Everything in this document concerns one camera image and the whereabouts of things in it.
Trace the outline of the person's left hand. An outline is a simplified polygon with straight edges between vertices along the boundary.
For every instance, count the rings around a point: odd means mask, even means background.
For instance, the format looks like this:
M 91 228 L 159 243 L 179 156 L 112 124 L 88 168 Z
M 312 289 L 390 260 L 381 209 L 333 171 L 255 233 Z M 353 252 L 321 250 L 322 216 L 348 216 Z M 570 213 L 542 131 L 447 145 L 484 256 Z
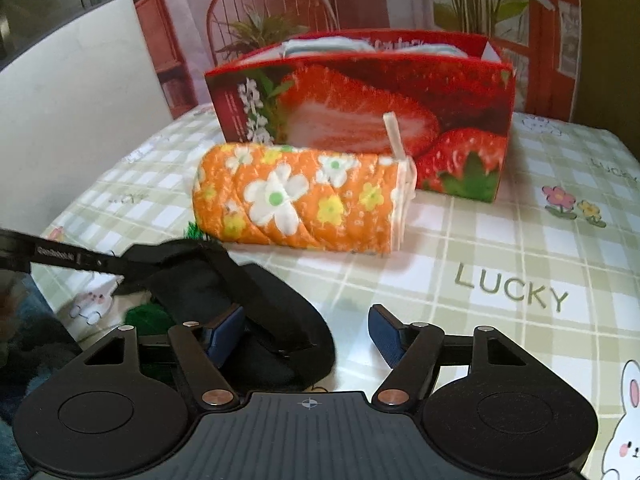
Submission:
M 18 310 L 28 296 L 21 274 L 2 270 L 0 272 L 0 340 L 8 341 L 15 334 L 18 324 Z

